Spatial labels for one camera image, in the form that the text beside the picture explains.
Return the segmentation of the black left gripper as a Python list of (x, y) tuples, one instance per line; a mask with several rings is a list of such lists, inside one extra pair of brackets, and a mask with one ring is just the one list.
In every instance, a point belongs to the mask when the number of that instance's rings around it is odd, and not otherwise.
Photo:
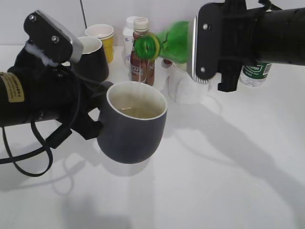
[(112, 85), (105, 81), (89, 87), (28, 42), (7, 70), (7, 126), (56, 120), (86, 140), (96, 138), (103, 124), (89, 112), (101, 110)]

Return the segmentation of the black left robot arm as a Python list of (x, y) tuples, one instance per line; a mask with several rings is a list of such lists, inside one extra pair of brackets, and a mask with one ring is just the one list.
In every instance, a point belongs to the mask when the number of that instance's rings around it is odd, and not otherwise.
[(67, 52), (61, 52), (59, 60), (52, 60), (27, 42), (14, 65), (0, 74), (0, 125), (56, 120), (61, 125), (49, 141), (72, 131), (86, 140), (96, 138), (103, 125), (89, 112), (101, 108), (111, 86), (103, 46), (83, 52), (78, 62), (65, 66), (69, 59)]

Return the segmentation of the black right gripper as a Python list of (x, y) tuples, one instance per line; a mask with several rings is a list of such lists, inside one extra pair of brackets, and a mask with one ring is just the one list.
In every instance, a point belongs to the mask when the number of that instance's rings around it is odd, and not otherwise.
[(226, 0), (222, 4), (219, 91), (236, 91), (242, 67), (257, 64), (252, 34), (261, 14), (260, 9), (248, 10), (245, 0)]

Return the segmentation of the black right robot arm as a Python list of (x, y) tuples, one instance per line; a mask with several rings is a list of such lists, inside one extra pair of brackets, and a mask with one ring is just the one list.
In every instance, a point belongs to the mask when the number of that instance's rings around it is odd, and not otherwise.
[(282, 10), (268, 0), (247, 9), (244, 0), (226, 0), (217, 6), (221, 19), (218, 90), (233, 92), (241, 81), (262, 85), (273, 63), (305, 64), (305, 10)]

